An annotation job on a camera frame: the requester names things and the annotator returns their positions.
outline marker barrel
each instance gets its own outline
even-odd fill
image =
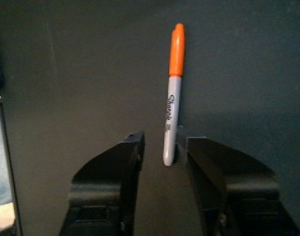
[[[165,153],[164,153],[164,160],[166,166],[170,166],[174,160],[181,85],[182,85],[181,77],[169,78],[168,97],[166,97]]]

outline dark gray wall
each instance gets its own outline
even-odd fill
[[[135,235],[198,235],[164,166],[170,32],[186,30],[180,124],[261,160],[300,226],[300,1],[0,1],[2,90],[24,236],[56,235],[71,176],[146,131]]]

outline sharpie logo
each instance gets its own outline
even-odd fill
[[[172,119],[172,105],[174,104],[174,95],[170,95],[166,100],[166,119]]]

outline marker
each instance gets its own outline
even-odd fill
[[[169,85],[166,97],[166,132],[165,132],[165,165],[170,166],[174,160],[176,134],[184,69],[184,25],[177,24],[172,34]]]

